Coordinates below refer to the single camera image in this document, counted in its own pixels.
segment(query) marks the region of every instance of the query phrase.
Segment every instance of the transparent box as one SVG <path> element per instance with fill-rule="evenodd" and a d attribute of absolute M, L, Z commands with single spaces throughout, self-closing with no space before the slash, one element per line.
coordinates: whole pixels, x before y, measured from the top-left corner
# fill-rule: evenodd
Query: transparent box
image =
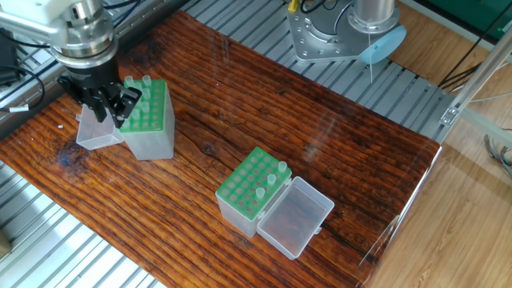
<path fill-rule="evenodd" d="M 215 193 L 222 216 L 248 237 L 258 232 L 289 259 L 297 258 L 334 203 L 256 147 Z M 258 192 L 265 191 L 262 197 Z"/>
<path fill-rule="evenodd" d="M 258 223 L 258 234 L 293 260 L 320 232 L 320 225 L 333 208 L 330 199 L 295 177 Z"/>
<path fill-rule="evenodd" d="M 125 80 L 125 86 L 142 91 L 130 117 L 121 127 L 126 144 L 138 160 L 171 159 L 174 156 L 174 111 L 164 80 Z"/>
<path fill-rule="evenodd" d="M 77 120 L 80 121 L 77 144 L 88 150 L 103 148 L 124 141 L 124 137 L 119 129 L 115 127 L 108 110 L 106 111 L 105 120 L 100 123 L 96 120 L 94 112 L 84 104 L 82 115 L 77 115 Z"/>

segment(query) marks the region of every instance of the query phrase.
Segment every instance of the clear plastic lid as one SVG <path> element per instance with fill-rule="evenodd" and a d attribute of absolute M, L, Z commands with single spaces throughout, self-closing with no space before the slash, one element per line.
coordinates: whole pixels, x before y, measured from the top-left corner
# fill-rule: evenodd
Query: clear plastic lid
<path fill-rule="evenodd" d="M 296 177 L 258 224 L 258 233 L 289 259 L 297 258 L 334 203 Z"/>
<path fill-rule="evenodd" d="M 96 120 L 94 112 L 84 104 L 82 115 L 77 115 L 77 120 L 80 121 L 77 144 L 88 150 L 119 144 L 125 140 L 119 129 L 115 127 L 109 111 L 106 112 L 103 123 L 100 123 Z"/>

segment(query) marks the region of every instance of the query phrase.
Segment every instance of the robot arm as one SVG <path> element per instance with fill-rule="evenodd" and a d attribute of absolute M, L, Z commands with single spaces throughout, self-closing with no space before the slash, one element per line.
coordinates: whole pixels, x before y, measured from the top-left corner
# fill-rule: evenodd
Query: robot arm
<path fill-rule="evenodd" d="M 110 112 L 121 127 L 142 92 L 119 78 L 118 40 L 102 0 L 0 0 L 0 24 L 46 42 L 66 72 L 58 82 L 99 122 Z"/>

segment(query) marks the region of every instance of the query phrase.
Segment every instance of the wire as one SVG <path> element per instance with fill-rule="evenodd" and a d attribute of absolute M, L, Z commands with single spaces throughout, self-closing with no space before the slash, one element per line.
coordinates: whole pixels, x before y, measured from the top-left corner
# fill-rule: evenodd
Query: wire
<path fill-rule="evenodd" d="M 32 73 L 32 71 L 29 71 L 29 70 L 27 70 L 25 68 L 21 68 L 21 67 L 17 67 L 17 66 L 0 65 L 0 67 L 1 68 L 8 68 L 8 69 L 19 70 L 19 71 L 25 72 L 28 75 L 32 76 L 39 83 L 39 85 L 41 87 L 41 96 L 39 97 L 39 100 L 35 104 L 33 104 L 32 106 L 28 107 L 28 110 L 32 110 L 33 108 L 35 108 L 39 104 L 41 104 L 42 100 L 45 98 L 46 91 L 45 91 L 45 85 L 43 84 L 41 79 L 36 74 Z M 0 112 L 11 113 L 10 108 L 0 108 Z"/>
<path fill-rule="evenodd" d="M 124 7 L 124 6 L 128 6 L 129 4 L 133 4 L 133 3 L 137 2 L 137 1 L 138 0 L 128 0 L 128 1 L 124 1 L 124 2 L 119 3 L 119 4 L 107 5 L 107 6 L 104 6 L 103 8 L 105 8 L 106 10 L 117 9 L 117 8 L 121 8 L 121 7 Z"/>
<path fill-rule="evenodd" d="M 309 14 L 311 12 L 314 12 L 316 9 L 320 8 L 320 6 L 324 5 L 326 0 L 321 0 L 319 3 L 317 3 L 317 5 L 313 6 L 312 8 L 308 9 L 308 10 L 304 10 L 304 3 L 306 2 L 306 0 L 302 0 L 302 3 L 301 3 L 301 12 L 303 14 Z"/>
<path fill-rule="evenodd" d="M 27 42 L 22 42 L 22 41 L 16 40 L 16 39 L 12 38 L 11 36 L 7 35 L 2 30 L 0 30 L 0 36 L 4 37 L 5 39 L 7 39 L 7 40 L 9 40 L 11 42 L 14 42 L 16 44 L 23 45 L 23 46 L 28 46 L 28 47 L 33 47 L 33 48 L 50 48 L 50 45 L 31 44 L 31 43 L 27 43 Z"/>
<path fill-rule="evenodd" d="M 471 76 L 477 70 L 477 68 L 479 66 L 480 66 L 480 64 L 477 64 L 476 66 L 473 66 L 473 67 L 469 68 L 468 70 L 463 71 L 463 72 L 453 76 L 452 78 L 450 78 L 453 81 L 451 81 L 449 83 L 446 83 L 443 86 L 440 86 L 441 89 L 444 90 L 444 89 L 446 89 L 446 88 L 448 88 L 450 86 L 456 85 L 456 84 L 460 83 L 460 81 L 464 81 L 464 80 L 465 81 L 463 83 L 466 83 L 469 80 L 468 77 Z"/>
<path fill-rule="evenodd" d="M 491 158 L 496 159 L 496 161 L 502 164 L 503 168 L 508 173 L 508 175 L 512 177 L 512 168 L 510 168 L 511 164 L 505 158 L 505 153 L 510 151 L 510 149 L 508 147 L 503 147 L 501 153 L 499 153 L 498 149 L 496 148 L 496 144 L 494 143 L 494 139 L 492 139 L 489 135 L 485 135 L 483 137 L 483 141 L 484 145 L 486 146 L 487 152 L 489 153 L 489 156 Z"/>
<path fill-rule="evenodd" d="M 338 4 L 338 0 L 336 0 L 336 3 L 334 4 L 334 6 L 332 6 L 331 8 L 327 8 L 326 7 L 326 2 L 322 3 L 322 6 L 327 10 L 327 11 L 331 11 L 333 10 L 334 8 L 336 8 L 336 5 Z"/>
<path fill-rule="evenodd" d="M 489 31 L 494 27 L 494 25 L 499 21 L 499 19 L 502 18 L 502 16 L 508 11 L 509 8 L 512 7 L 512 2 L 496 17 L 496 19 L 487 27 L 487 29 L 484 31 L 484 33 L 478 38 L 478 40 L 472 45 L 472 47 L 467 51 L 467 53 L 462 56 L 461 60 L 455 65 L 454 68 L 444 77 L 444 79 L 439 83 L 438 86 L 441 86 L 446 83 L 449 76 L 452 75 L 453 72 L 456 71 L 456 69 L 466 60 L 466 58 L 471 54 L 471 52 L 478 46 L 481 40 L 484 39 L 485 36 L 489 33 Z"/>
<path fill-rule="evenodd" d="M 124 13 L 124 15 L 122 16 L 121 20 L 119 20 L 114 25 L 114 28 L 118 28 L 119 25 L 121 25 L 134 12 L 135 8 L 137 8 L 141 4 L 141 2 L 142 2 L 142 0 L 137 0 L 135 5 L 133 5 L 131 8 L 129 8 L 128 11 Z"/>
<path fill-rule="evenodd" d="M 477 64 L 476 66 L 473 66 L 473 67 L 469 68 L 468 70 L 466 70 L 466 71 L 464 71 L 464 72 L 461 72 L 461 73 L 459 73 L 459 74 L 457 74 L 457 75 L 455 75 L 455 76 L 451 77 L 449 80 L 451 80 L 451 79 L 453 79 L 453 78 L 456 78 L 457 76 L 459 76 L 459 75 L 461 75 L 461 74 L 464 74 L 464 73 L 466 73 L 466 72 L 470 72 L 470 70 L 472 70 L 473 68 L 478 68 L 478 66 L 480 66 L 480 64 L 482 64 L 482 63 L 480 62 L 480 63 L 479 63 L 479 64 Z M 496 68 L 496 71 L 498 71 L 498 70 L 500 70 L 501 68 L 503 68 L 503 67 L 507 66 L 508 64 L 509 64 L 508 62 L 505 62 L 505 63 L 501 64 L 501 65 L 500 65 L 500 67 Z M 457 86 L 457 88 L 452 89 L 452 90 L 450 91 L 450 93 L 455 92 L 456 90 L 462 89 L 462 88 L 464 88 L 464 84 L 466 84 L 466 83 L 469 81 L 469 79 L 467 79 L 467 76 L 470 76 L 473 72 L 469 73 L 468 75 L 466 75 L 466 76 L 465 76 L 465 77 L 463 77 L 463 78 L 458 79 L 457 81 L 453 81 L 452 83 L 445 84 L 445 85 L 444 85 L 444 87 L 441 87 L 441 88 L 444 90 L 444 89 L 446 89 L 446 88 L 448 88 L 448 87 L 450 87 L 450 86 L 453 86 L 453 85 L 457 84 L 457 82 L 460 82 L 461 80 L 463 80 L 463 79 L 465 78 L 466 80 L 465 80 L 464 82 L 460 83 L 460 85 L 459 85 L 459 86 Z"/>
<path fill-rule="evenodd" d="M 512 92 L 505 93 L 505 94 L 500 94 L 498 96 L 493 96 L 493 97 L 488 97 L 488 98 L 471 100 L 470 103 L 473 103 L 473 102 L 484 102 L 484 101 L 487 101 L 487 100 L 492 100 L 492 99 L 496 99 L 496 98 L 506 97 L 506 96 L 510 96 L 510 95 L 512 95 Z"/>

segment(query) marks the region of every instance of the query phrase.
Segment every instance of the wooden table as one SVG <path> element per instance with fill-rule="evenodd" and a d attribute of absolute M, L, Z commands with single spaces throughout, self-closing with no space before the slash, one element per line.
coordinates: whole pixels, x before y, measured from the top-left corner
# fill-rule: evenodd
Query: wooden table
<path fill-rule="evenodd" d="M 138 162 L 124 144 L 84 150 L 69 96 L 2 142 L 0 159 L 167 286 L 356 286 L 439 150 L 181 12 L 120 66 L 167 81 L 174 159 Z M 218 209 L 215 190 L 255 146 L 335 203 L 294 261 Z"/>

